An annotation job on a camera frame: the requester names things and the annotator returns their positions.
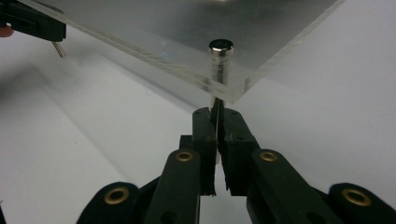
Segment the metal rod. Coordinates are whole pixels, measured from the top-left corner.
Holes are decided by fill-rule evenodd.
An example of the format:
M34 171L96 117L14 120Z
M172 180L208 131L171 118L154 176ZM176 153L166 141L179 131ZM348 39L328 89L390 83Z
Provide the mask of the metal rod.
M61 58L65 58L67 56L66 52L64 52L64 49L61 46L61 43L52 41L52 44L53 47L55 47L56 51L59 53L59 56L61 56Z

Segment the black plastic part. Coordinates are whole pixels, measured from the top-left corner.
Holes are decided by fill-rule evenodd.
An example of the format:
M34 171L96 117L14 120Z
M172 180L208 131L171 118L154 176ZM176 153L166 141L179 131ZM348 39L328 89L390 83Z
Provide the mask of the black plastic part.
M199 221L200 155L172 152L146 213L145 224L194 224Z
M134 210L130 224L141 224L144 222L144 218L149 209L152 196L154 195L159 181L160 177L157 177L139 189L139 195L137 196L136 202L134 204Z
M17 1L0 0L0 25L53 42L66 38L66 25Z
M251 153L260 149L242 115L224 111L224 142L219 145L226 186L233 196L246 196L250 180Z
M128 197L121 203L109 204L106 195L113 189L127 188ZM121 195L115 192L112 196L117 199ZM130 223L134 209L134 201L138 195L137 186L129 183L117 182L99 190L85 207L77 224L127 224Z
M396 224L395 210L371 191L357 185L333 185L329 192L329 203L346 223Z
M208 108L192 113L192 149L201 156L201 195L216 195L217 139Z
M265 149L252 158L254 180L276 223L343 223L281 154Z
M267 202L262 197L259 188L251 182L247 192L247 211L253 224L275 224L275 217L271 213Z
M0 224L6 224L6 219L4 218L3 210L1 209L1 202L0 202Z

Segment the metal pin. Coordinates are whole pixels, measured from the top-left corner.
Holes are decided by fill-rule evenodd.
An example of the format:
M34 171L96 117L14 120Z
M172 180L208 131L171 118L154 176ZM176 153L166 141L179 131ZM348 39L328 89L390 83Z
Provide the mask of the metal pin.
M221 84L227 84L228 61L233 55L233 42L226 39L213 40L209 44L212 55L212 76Z
M66 52L64 52L64 49L61 46L61 43L52 41L52 44L53 47L55 47L56 51L58 51L59 56L61 56L61 58L65 58L67 56Z
M209 52L212 55L212 78L221 84L227 84L229 59L233 55L233 42L226 39L216 39L210 42ZM217 97L212 97L212 122L215 126L217 138L224 135L224 102ZM219 152L216 157L216 163L219 163Z

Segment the clear acrylic sheet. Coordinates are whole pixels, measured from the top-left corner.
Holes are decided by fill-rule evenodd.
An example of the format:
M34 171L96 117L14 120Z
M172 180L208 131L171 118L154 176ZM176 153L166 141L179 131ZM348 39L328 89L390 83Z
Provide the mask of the clear acrylic sheet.
M342 0L20 0L233 103ZM212 73L208 45L233 41L229 73Z

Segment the white background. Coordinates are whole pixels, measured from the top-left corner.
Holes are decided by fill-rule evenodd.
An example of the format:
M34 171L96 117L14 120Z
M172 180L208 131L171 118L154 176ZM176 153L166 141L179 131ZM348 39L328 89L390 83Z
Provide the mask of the white background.
M393 207L395 9L393 0L346 1L228 105L312 186L355 183ZM176 86L152 85L134 74L143 63L77 30L67 35L66 59L44 40L0 39L0 200L10 224L75 223L103 186L143 186L191 133L191 113L210 104L155 69ZM218 197L203 198L201 223L249 223L218 168Z

